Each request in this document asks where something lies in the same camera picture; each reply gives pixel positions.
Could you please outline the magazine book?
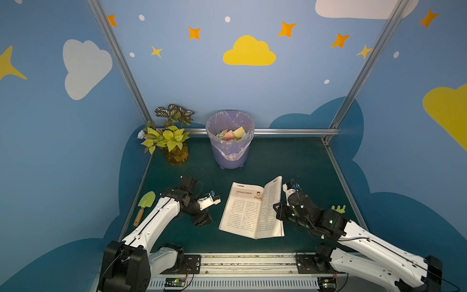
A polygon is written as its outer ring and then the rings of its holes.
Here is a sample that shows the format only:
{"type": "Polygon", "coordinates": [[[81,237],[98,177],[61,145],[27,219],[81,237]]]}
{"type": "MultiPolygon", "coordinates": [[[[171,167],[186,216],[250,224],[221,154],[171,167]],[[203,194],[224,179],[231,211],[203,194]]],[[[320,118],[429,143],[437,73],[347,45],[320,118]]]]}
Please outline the magazine book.
{"type": "Polygon", "coordinates": [[[219,230],[255,240],[283,237],[283,223],[273,208],[281,196],[281,176],[263,187],[232,183],[219,230]]]}

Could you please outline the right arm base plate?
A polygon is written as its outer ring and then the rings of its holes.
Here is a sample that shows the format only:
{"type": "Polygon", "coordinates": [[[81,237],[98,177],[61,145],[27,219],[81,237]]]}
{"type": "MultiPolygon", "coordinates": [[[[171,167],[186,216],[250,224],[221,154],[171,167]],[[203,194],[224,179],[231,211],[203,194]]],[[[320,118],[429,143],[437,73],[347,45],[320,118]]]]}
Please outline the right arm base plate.
{"type": "Polygon", "coordinates": [[[294,258],[299,274],[343,274],[332,268],[331,258],[326,255],[296,253],[294,258]]]}

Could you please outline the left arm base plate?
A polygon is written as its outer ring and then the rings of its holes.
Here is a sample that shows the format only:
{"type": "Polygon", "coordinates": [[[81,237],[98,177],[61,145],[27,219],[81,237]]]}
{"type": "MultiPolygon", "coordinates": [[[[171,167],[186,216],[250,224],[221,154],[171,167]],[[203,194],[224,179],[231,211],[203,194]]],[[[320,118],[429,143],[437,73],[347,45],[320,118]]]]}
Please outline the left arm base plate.
{"type": "Polygon", "coordinates": [[[186,274],[190,269],[189,274],[199,274],[201,269],[202,256],[199,254],[186,254],[183,261],[175,267],[163,271],[161,274],[186,274]]]}

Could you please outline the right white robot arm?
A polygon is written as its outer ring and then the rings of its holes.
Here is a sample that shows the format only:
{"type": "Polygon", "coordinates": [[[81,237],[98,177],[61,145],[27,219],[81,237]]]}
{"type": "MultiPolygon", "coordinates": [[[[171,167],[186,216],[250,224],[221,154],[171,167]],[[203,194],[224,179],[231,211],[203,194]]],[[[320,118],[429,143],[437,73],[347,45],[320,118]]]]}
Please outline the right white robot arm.
{"type": "Polygon", "coordinates": [[[303,226],[311,235],[333,240],[360,253],[320,245],[310,257],[315,270],[351,274],[392,292],[439,292],[442,261],[411,254],[371,234],[333,209],[320,209],[297,189],[273,205],[277,219],[303,226]]]}

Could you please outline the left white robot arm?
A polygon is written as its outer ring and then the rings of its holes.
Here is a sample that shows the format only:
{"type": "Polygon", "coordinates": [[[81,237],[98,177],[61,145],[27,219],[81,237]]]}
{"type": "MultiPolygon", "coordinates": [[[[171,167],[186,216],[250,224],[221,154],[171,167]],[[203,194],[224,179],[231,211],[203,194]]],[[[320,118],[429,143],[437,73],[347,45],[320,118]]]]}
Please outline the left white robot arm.
{"type": "Polygon", "coordinates": [[[221,202],[214,191],[194,199],[197,181],[182,176],[174,188],[163,190],[153,210],[120,242],[112,241],[105,248],[96,291],[144,292],[150,281],[161,274],[186,274],[185,280],[169,280],[165,286],[180,292],[188,288],[199,274],[200,256],[185,255],[181,246],[162,245],[152,248],[168,224],[180,213],[189,215],[192,223],[201,227],[213,222],[209,207],[221,202]]]}

